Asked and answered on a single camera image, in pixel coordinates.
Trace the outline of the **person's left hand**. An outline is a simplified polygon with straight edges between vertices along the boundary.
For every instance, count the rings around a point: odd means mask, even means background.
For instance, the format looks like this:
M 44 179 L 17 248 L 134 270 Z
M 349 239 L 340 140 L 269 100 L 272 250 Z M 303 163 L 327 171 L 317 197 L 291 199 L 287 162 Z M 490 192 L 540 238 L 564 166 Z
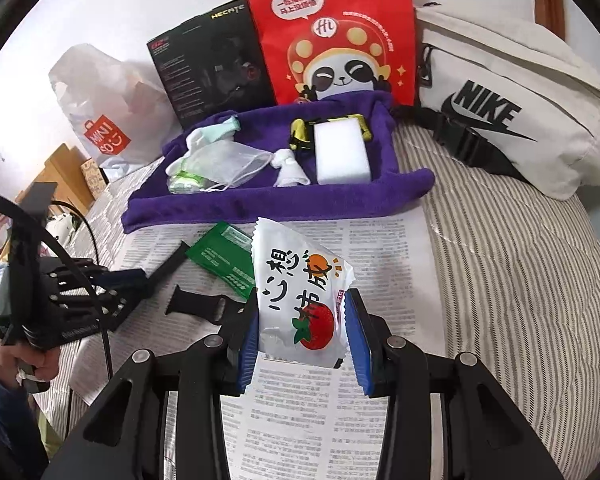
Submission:
M 38 351 L 26 342 L 5 346 L 0 341 L 0 383 L 9 388 L 18 387 L 17 375 L 21 364 L 34 367 L 33 376 L 40 382 L 51 382 L 59 373 L 60 349 Z

